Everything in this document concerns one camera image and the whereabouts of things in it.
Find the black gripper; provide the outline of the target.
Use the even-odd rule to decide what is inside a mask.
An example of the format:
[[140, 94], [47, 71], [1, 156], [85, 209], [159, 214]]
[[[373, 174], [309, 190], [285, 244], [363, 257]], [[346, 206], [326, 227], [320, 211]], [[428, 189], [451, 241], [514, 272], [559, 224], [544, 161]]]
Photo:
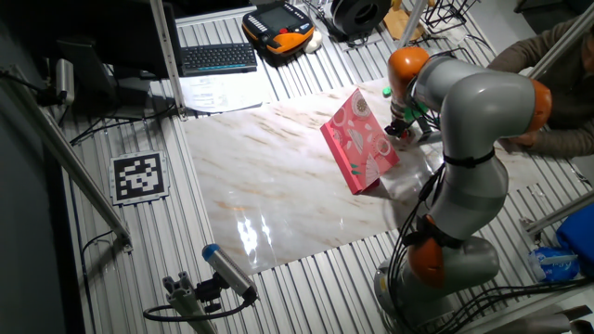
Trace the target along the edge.
[[391, 125], [387, 125], [384, 131], [387, 135], [396, 136], [399, 139], [406, 137], [406, 132], [412, 125], [406, 119], [393, 119]]

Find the person left hand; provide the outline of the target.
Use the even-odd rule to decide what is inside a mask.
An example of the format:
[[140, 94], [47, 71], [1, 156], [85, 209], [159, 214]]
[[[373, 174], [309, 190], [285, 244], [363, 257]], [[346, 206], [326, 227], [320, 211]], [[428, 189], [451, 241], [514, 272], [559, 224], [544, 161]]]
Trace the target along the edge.
[[536, 144], [538, 139], [538, 132], [529, 132], [519, 136], [510, 137], [509, 141], [518, 146], [531, 148]]

